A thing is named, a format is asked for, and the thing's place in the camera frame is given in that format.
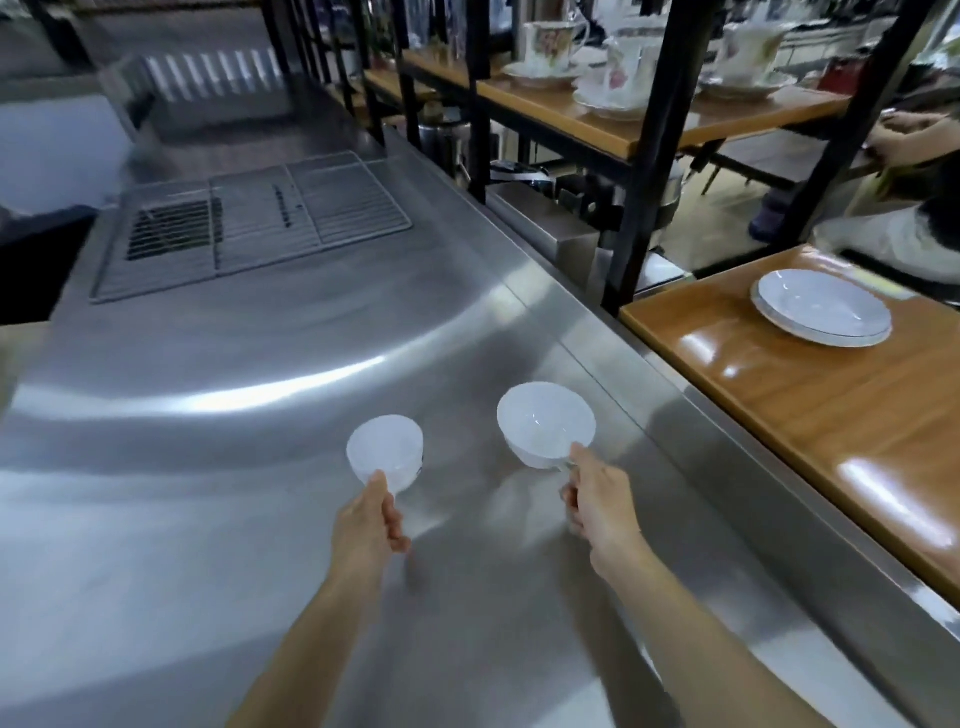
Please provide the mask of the wooden upper shelf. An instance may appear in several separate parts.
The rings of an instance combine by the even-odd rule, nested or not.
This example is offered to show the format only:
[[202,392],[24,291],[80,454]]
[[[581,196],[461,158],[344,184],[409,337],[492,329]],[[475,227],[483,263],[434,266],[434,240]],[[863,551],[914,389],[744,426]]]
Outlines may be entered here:
[[[561,151],[559,136],[619,162],[635,155],[642,136],[643,112],[596,111],[578,103],[571,88],[527,88],[500,71],[492,61],[493,78],[477,83],[477,104],[492,121],[547,149]],[[446,46],[405,50],[400,69],[426,87],[452,98],[471,95],[466,64]],[[678,149],[757,135],[774,129],[842,116],[850,97],[789,85],[765,101],[726,102],[698,94],[683,123]]]

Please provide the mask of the white plate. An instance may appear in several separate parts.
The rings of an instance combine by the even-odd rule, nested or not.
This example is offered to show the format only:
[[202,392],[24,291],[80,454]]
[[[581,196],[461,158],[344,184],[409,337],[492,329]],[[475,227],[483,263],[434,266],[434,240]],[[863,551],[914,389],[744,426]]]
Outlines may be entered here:
[[893,328],[892,314],[879,297],[830,273],[775,270],[751,289],[776,313],[818,332],[867,336]]
[[803,326],[787,319],[786,316],[777,313],[762,299],[760,294],[754,288],[750,290],[750,301],[758,313],[770,324],[774,325],[786,334],[790,334],[798,339],[821,346],[843,349],[871,348],[881,345],[893,334],[892,326],[889,326],[881,333],[870,334],[867,336],[841,336],[838,334],[825,333],[807,326]]

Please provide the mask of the stainless steel box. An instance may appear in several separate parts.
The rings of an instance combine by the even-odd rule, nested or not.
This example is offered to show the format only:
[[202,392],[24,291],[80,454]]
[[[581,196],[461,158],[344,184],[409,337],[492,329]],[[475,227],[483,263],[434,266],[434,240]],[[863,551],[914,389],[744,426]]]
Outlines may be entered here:
[[519,181],[487,187],[486,205],[573,285],[587,288],[600,231]]

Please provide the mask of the floral teacup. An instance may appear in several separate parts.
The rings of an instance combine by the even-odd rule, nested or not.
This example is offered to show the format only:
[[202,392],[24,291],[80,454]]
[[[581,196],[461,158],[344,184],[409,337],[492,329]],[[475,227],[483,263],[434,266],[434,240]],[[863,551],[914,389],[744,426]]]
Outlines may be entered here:
[[662,33],[610,36],[602,87],[617,95],[648,96],[650,100],[663,44]]
[[791,23],[746,21],[724,27],[714,72],[724,79],[759,79],[773,68]]
[[522,26],[523,63],[544,69],[565,69],[590,35],[587,20],[532,21]]

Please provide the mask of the black metal shelf frame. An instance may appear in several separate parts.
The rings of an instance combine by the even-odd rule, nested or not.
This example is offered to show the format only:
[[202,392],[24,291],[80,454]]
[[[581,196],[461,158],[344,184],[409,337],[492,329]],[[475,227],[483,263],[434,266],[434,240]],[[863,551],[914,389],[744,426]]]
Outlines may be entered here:
[[390,0],[395,70],[407,139],[420,146],[417,98],[419,81],[464,103],[471,117],[469,192],[486,202],[490,184],[489,135],[492,120],[545,145],[588,171],[626,189],[625,210],[606,274],[602,307],[617,316],[633,302],[655,232],[668,175],[678,152],[690,146],[714,153],[731,138],[770,131],[841,114],[831,139],[789,206],[774,241],[779,252],[808,238],[814,217],[840,175],[854,161],[880,112],[898,89],[907,67],[930,39],[935,21],[952,0],[905,0],[892,29],[872,54],[866,74],[851,100],[805,101],[812,91],[793,92],[800,103],[783,110],[727,111],[696,101],[697,81],[723,0],[674,0],[665,43],[641,121],[613,130],[573,117],[572,103],[559,91],[536,91],[530,101],[491,76],[491,53],[507,47],[490,35],[490,0],[465,0],[466,49],[463,62],[446,47],[409,48],[405,0]]

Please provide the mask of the large white bowl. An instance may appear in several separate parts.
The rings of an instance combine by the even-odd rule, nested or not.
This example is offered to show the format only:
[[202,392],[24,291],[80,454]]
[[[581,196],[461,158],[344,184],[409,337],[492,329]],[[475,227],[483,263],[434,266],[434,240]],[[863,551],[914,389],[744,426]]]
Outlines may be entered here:
[[533,381],[510,388],[499,400],[496,418],[509,449],[536,470],[566,471],[573,444],[594,442],[594,410],[570,389]]

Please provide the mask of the wooden counter shelf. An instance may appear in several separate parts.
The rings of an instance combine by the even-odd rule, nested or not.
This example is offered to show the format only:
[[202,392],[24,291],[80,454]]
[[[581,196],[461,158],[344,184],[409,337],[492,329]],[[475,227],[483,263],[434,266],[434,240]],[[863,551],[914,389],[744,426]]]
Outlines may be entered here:
[[878,297],[892,335],[822,346],[762,316],[750,290],[855,267],[810,246],[635,300],[618,318],[653,352],[960,612],[960,312]]

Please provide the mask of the white saucer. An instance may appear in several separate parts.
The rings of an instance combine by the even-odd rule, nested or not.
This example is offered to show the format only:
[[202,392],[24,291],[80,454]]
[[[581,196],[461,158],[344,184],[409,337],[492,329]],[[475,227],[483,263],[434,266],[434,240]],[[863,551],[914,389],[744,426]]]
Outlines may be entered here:
[[594,116],[618,122],[642,120],[649,107],[648,96],[622,96],[595,83],[577,85],[573,100]]
[[783,89],[795,86],[798,79],[781,71],[770,71],[758,79],[724,79],[714,72],[703,73],[698,88],[704,98],[729,102],[762,102]]
[[590,67],[577,64],[564,69],[545,69],[523,61],[513,61],[504,65],[500,74],[524,89],[562,91],[572,89],[578,80],[590,71]]

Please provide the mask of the person's right forearm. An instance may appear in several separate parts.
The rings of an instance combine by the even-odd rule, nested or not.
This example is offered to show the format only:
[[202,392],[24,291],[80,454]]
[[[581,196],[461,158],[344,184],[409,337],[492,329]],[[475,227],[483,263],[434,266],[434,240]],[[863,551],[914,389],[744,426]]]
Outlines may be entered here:
[[589,543],[594,569],[641,633],[685,728],[834,728],[693,596],[639,532]]

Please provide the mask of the person's left hand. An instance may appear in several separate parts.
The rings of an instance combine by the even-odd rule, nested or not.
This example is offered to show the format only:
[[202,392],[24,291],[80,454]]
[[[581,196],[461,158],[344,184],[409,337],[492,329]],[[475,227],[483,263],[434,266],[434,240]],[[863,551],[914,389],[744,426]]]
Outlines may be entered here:
[[392,557],[410,552],[412,540],[404,532],[394,495],[384,504],[364,504],[363,490],[337,515],[327,579],[374,590]]

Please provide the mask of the person's left forearm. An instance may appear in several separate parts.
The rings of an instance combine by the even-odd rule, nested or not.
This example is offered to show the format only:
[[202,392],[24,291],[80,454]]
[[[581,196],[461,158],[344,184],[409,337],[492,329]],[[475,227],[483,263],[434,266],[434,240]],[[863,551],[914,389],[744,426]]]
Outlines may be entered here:
[[332,568],[224,728],[322,728],[385,568]]

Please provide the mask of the stainless steel pot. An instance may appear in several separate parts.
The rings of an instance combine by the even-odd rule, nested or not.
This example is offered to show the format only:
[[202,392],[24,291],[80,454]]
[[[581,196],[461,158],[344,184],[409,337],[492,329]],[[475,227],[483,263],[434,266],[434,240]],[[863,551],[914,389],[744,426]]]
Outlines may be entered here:
[[421,151],[451,179],[467,180],[472,125],[462,108],[429,101],[417,121]]

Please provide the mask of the person's right hand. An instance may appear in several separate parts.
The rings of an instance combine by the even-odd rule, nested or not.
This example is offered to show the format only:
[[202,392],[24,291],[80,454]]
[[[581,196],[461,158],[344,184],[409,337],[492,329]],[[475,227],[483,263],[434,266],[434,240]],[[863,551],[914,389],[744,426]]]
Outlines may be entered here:
[[647,551],[629,476],[596,457],[596,474],[569,470],[559,493],[570,528],[589,544],[594,570],[614,584]]

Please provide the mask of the small white bowl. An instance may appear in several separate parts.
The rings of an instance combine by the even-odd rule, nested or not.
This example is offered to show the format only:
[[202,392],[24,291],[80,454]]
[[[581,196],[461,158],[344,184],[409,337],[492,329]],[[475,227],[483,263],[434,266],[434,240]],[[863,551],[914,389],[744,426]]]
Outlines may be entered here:
[[424,467],[425,436],[412,418],[385,415],[354,430],[345,454],[358,480],[367,483],[382,472],[389,492],[398,496],[419,478]]

